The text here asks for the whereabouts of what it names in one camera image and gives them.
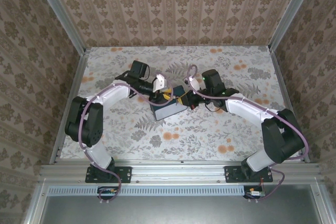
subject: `floral patterned surface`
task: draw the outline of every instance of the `floral patterned surface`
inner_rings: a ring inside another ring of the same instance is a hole
[[[79,95],[99,92],[135,59],[151,67],[149,80],[162,71],[174,86],[182,84],[187,90],[183,79],[194,63],[201,87],[201,73],[214,68],[227,88],[270,108],[284,107],[266,46],[92,48]],[[120,101],[104,115],[101,140],[117,159],[241,161],[262,147],[260,129],[239,116],[200,105],[156,122],[150,106],[137,96]],[[83,157],[78,144],[66,137],[61,158]]]

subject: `damask patterned wallpaper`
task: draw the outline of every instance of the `damask patterned wallpaper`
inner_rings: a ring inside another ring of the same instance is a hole
[[[79,56],[46,0],[0,0],[0,223],[20,223]]]
[[[290,0],[61,0],[87,47],[267,45]]]
[[[304,0],[276,55],[336,206],[336,0]]]

